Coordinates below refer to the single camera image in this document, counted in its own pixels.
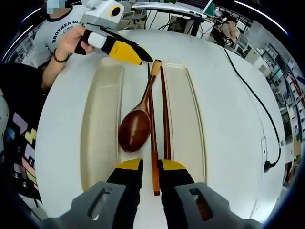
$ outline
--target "wooden spoon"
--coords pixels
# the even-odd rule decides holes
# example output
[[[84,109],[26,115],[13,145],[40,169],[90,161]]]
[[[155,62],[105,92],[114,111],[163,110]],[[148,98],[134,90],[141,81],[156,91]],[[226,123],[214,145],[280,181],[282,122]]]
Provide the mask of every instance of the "wooden spoon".
[[[148,114],[147,102],[153,83],[159,74],[161,64],[160,60],[154,61],[150,79],[140,103],[127,114],[119,128],[119,144],[126,152],[139,150],[150,134],[151,121]]]

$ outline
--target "wooden chopstick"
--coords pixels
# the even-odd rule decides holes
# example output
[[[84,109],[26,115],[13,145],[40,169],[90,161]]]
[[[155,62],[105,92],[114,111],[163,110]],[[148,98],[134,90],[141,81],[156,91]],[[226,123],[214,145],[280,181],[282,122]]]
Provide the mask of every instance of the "wooden chopstick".
[[[163,127],[164,127],[164,159],[171,160],[171,140],[170,140],[170,126],[168,119],[167,97],[165,89],[165,79],[163,67],[160,68],[161,73],[161,87],[162,87],[162,102],[163,102]]]
[[[148,79],[150,76],[149,63],[147,64],[148,69]],[[157,151],[157,137],[156,137],[156,126],[154,121],[154,111],[153,111],[153,96],[152,90],[149,93],[148,103],[149,103],[149,116],[151,120],[151,144],[152,144],[152,184],[153,193],[155,196],[160,195],[160,183],[159,183],[159,170],[158,170],[158,151]]]

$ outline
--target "white table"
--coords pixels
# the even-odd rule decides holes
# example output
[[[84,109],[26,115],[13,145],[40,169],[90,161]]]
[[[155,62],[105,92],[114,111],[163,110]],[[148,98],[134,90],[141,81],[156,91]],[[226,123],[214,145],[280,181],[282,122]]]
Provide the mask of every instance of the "white table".
[[[241,83],[223,50],[206,40],[168,31],[129,31],[128,38],[141,44],[153,58],[163,63],[182,64],[188,69],[203,124],[207,184],[229,200],[235,214],[265,220],[282,189],[285,154],[282,153],[274,168],[263,173],[266,160],[263,150],[268,150],[271,162],[278,156],[275,133],[267,114]],[[269,110],[279,138],[285,142],[280,111],[264,76],[241,57],[232,52],[230,56]],[[82,192],[81,123],[100,59],[96,54],[72,56],[54,82],[41,114],[36,141],[36,175],[43,208],[49,217],[57,217],[70,209],[71,201]],[[147,77],[137,78],[134,86],[146,82]],[[125,97],[123,101],[121,113],[126,114],[134,107],[134,99]],[[160,122],[162,120],[156,119],[156,125],[162,125]],[[138,209],[145,209],[144,200]],[[155,200],[154,206],[150,206],[154,213],[162,209],[161,198]],[[147,214],[151,215],[145,210],[138,211],[135,228],[145,225],[167,228],[164,217],[148,217]]]

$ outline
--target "person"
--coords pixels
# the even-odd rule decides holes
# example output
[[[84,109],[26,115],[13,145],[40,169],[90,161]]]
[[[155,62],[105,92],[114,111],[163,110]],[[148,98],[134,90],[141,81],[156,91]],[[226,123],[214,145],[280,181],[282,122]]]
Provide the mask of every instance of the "person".
[[[39,27],[33,42],[33,62],[38,68],[47,66],[59,38],[75,25],[81,24],[81,18],[88,10],[83,5],[65,7],[61,4],[65,4],[65,1],[60,3],[60,0],[44,0],[47,19]]]
[[[240,31],[236,28],[237,19],[235,17],[229,17],[225,23],[220,27],[221,32],[229,37],[234,43],[237,42],[237,39],[240,35]]]
[[[85,30],[78,25],[66,32],[45,70],[21,63],[0,64],[0,89],[9,108],[0,161],[9,172],[12,190],[28,198],[40,200],[35,175],[35,141],[46,95]],[[81,46],[86,53],[93,52],[93,47],[84,42]]]
[[[228,12],[215,10],[212,16],[207,15],[207,19],[214,22],[214,26],[219,26],[222,25],[222,23],[226,21],[229,16],[230,14]]]

